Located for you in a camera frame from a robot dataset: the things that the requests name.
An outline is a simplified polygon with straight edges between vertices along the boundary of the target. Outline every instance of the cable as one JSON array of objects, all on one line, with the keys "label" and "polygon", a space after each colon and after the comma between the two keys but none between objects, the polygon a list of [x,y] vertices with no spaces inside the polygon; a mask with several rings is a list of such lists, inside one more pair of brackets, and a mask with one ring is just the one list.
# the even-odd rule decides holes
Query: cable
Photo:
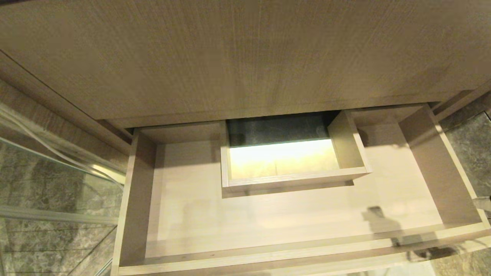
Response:
[{"label": "cable", "polygon": [[82,168],[85,168],[89,171],[95,171],[101,175],[103,175],[107,180],[113,182],[116,186],[118,186],[118,188],[120,188],[121,190],[123,190],[123,184],[117,182],[114,178],[110,177],[108,174],[106,174],[105,172],[102,172],[96,168],[92,168],[92,167],[89,167],[85,164],[82,164],[78,161],[75,161],[73,160],[72,158],[64,155],[63,153],[59,152],[58,150],[54,149],[53,147],[51,147],[50,145],[48,145],[46,142],[44,142],[41,138],[39,138],[36,134],[34,134],[28,127],[26,127],[20,120],[18,120],[14,115],[10,114],[9,112],[5,111],[1,106],[0,106],[0,114],[7,118],[8,120],[12,121],[13,123],[15,123],[17,126],[19,126],[21,129],[23,129],[27,134],[29,134],[32,138],[34,138],[36,141],[38,141],[39,143],[41,143],[43,146],[45,146],[47,149],[49,149],[51,152],[53,152],[54,154],[58,155],[59,157],[77,165],[77,166],[80,166]]}]

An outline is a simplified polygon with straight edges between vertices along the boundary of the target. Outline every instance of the bright light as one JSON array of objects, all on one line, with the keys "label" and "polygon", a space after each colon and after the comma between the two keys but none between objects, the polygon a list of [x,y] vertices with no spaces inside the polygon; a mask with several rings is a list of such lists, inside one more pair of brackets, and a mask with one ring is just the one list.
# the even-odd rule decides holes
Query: bright light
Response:
[{"label": "bright light", "polygon": [[232,178],[339,169],[330,139],[230,149]]}]

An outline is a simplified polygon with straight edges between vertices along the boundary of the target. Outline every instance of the drawer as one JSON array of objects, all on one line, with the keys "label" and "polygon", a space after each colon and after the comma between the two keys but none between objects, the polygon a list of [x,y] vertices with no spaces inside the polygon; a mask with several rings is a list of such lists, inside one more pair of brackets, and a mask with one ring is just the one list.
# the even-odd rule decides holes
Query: drawer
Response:
[{"label": "drawer", "polygon": [[328,130],[339,168],[234,178],[224,121],[137,129],[112,275],[334,274],[491,245],[427,105],[344,110]]}]

